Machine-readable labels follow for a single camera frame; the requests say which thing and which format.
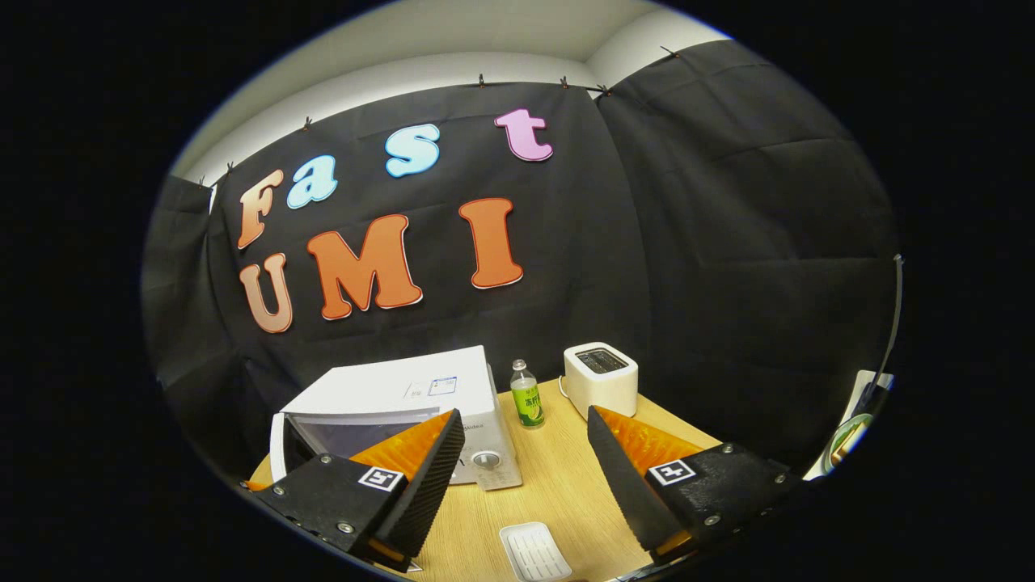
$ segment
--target foam letter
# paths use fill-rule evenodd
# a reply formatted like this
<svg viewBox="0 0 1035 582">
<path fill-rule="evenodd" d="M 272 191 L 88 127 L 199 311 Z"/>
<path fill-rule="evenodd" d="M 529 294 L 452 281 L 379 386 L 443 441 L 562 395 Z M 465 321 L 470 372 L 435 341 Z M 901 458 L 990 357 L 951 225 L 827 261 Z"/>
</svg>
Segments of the foam letter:
<svg viewBox="0 0 1035 582">
<path fill-rule="evenodd" d="M 478 270 L 471 285 L 478 289 L 518 283 L 525 271 L 510 257 L 507 214 L 514 205 L 505 198 L 483 198 L 460 207 L 460 215 L 471 225 Z"/>
<path fill-rule="evenodd" d="M 393 178 L 419 174 L 439 161 L 439 128 L 431 123 L 404 127 L 385 140 L 385 151 L 392 155 L 385 170 Z"/>
<path fill-rule="evenodd" d="M 317 259 L 320 285 L 324 294 L 324 319 L 349 317 L 352 305 L 342 296 L 342 289 L 359 307 L 371 307 L 374 278 L 378 278 L 378 307 L 389 310 L 419 301 L 423 292 L 413 284 L 406 263 L 403 231 L 410 221 L 402 214 L 389 214 L 371 223 L 359 258 L 342 235 L 331 231 L 314 236 L 306 249 Z"/>
<path fill-rule="evenodd" d="M 288 295 L 288 284 L 284 280 L 284 263 L 287 257 L 284 253 L 270 255 L 263 263 L 266 271 L 273 282 L 273 294 L 276 296 L 275 314 L 269 313 L 266 309 L 266 301 L 262 298 L 262 290 L 259 288 L 259 265 L 248 265 L 241 269 L 240 280 L 244 284 L 244 293 L 248 297 L 248 307 L 252 308 L 252 317 L 255 318 L 259 327 L 269 333 L 280 333 L 291 327 L 291 297 Z"/>
<path fill-rule="evenodd" d="M 266 229 L 266 225 L 259 222 L 259 213 L 263 216 L 269 214 L 269 209 L 273 207 L 273 188 L 280 185 L 282 181 L 284 172 L 275 170 L 241 195 L 241 237 L 237 240 L 238 249 L 255 242 Z"/>
<path fill-rule="evenodd" d="M 332 155 L 319 155 L 309 159 L 295 172 L 295 185 L 291 186 L 288 193 L 288 207 L 301 208 L 313 202 L 330 196 L 337 187 L 337 180 L 334 179 L 334 157 Z"/>
<path fill-rule="evenodd" d="M 497 117 L 495 123 L 497 127 L 507 128 L 510 151 L 525 162 L 543 162 L 554 154 L 550 144 L 536 143 L 535 132 L 532 130 L 545 128 L 546 122 L 538 117 L 529 117 L 527 109 L 515 109 Z"/>
</svg>

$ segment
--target wooden table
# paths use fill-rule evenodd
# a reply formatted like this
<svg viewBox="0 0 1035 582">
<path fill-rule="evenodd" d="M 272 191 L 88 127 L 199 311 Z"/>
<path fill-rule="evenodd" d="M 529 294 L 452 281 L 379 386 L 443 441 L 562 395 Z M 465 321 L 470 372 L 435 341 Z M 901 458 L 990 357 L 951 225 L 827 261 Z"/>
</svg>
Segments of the wooden table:
<svg viewBox="0 0 1035 582">
<path fill-rule="evenodd" d="M 586 420 L 560 394 L 557 380 L 540 382 L 539 395 L 546 420 L 536 430 L 521 426 L 509 391 L 499 395 L 524 484 L 497 491 L 481 491 L 476 484 L 449 486 L 414 559 L 423 571 L 407 578 L 515 581 L 499 531 L 528 522 L 550 528 L 571 566 L 570 581 L 603 582 L 651 562 L 608 488 L 586 436 Z M 720 444 L 642 395 L 638 401 L 638 420 L 704 448 Z M 259 466 L 253 482 L 272 483 L 268 461 Z"/>
</svg>

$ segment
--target white plastic tray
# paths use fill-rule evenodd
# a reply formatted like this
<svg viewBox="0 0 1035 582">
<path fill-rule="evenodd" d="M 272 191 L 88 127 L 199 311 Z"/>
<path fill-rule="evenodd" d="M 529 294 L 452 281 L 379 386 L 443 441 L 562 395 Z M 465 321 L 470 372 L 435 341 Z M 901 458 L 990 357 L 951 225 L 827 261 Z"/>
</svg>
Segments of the white plastic tray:
<svg viewBox="0 0 1035 582">
<path fill-rule="evenodd" d="M 500 530 L 500 541 L 521 582 L 551 582 L 571 576 L 571 566 L 564 561 L 544 523 L 504 527 Z"/>
</svg>

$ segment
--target light blue letter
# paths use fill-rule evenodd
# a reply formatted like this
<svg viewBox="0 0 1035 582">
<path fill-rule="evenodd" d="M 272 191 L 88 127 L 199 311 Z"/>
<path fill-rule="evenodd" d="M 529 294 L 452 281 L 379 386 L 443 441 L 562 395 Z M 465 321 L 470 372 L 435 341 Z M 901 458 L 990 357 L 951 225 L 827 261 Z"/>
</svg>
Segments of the light blue letter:
<svg viewBox="0 0 1035 582">
<path fill-rule="evenodd" d="M 295 185 L 288 193 L 288 207 L 301 208 L 309 201 L 320 202 L 337 187 L 334 179 L 334 157 L 319 155 L 295 172 Z"/>
<path fill-rule="evenodd" d="M 393 178 L 419 174 L 439 161 L 439 128 L 431 123 L 404 127 L 385 140 L 385 151 L 392 155 L 385 170 Z"/>
</svg>

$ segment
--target black fabric backdrop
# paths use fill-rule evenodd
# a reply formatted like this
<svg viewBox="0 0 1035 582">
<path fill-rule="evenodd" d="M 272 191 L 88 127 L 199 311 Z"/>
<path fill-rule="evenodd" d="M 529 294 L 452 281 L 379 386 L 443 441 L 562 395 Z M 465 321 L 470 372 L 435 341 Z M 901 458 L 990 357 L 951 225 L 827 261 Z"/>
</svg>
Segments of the black fabric backdrop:
<svg viewBox="0 0 1035 582">
<path fill-rule="evenodd" d="M 481 344 L 504 390 L 513 358 L 552 379 L 563 349 L 603 341 L 641 363 L 644 395 L 804 471 L 855 373 L 876 369 L 887 343 L 889 206 L 851 136 L 778 69 L 735 41 L 679 53 L 595 103 L 582 89 L 514 83 L 343 112 L 236 163 L 211 217 L 197 185 L 171 181 L 159 212 L 179 217 L 156 214 L 149 257 L 166 259 L 149 261 L 145 305 L 158 376 L 191 438 L 246 476 L 267 453 L 270 416 L 331 367 Z M 546 120 L 536 130 L 554 147 L 546 162 L 519 159 L 494 126 L 518 108 Z M 441 132 L 438 163 L 392 178 L 385 139 L 422 123 Z M 291 176 L 323 154 L 335 157 L 337 188 L 288 208 Z M 285 181 L 265 231 L 238 251 L 240 195 L 276 169 Z M 457 210 L 497 197 L 514 205 L 507 228 L 525 274 L 479 290 Z M 391 213 L 410 220 L 407 260 L 423 299 L 324 320 L 306 242 L 333 230 L 358 254 L 369 223 Z M 238 272 L 274 253 L 287 256 L 294 321 L 271 334 L 253 320 Z M 157 295 L 149 280 L 176 280 L 180 292 Z M 260 285 L 274 311 L 265 271 Z M 169 338 L 186 352 L 170 351 Z"/>
<path fill-rule="evenodd" d="M 643 392 L 804 472 L 891 332 L 897 240 L 852 136 L 740 43 L 678 51 L 598 98 L 651 283 Z"/>
</svg>

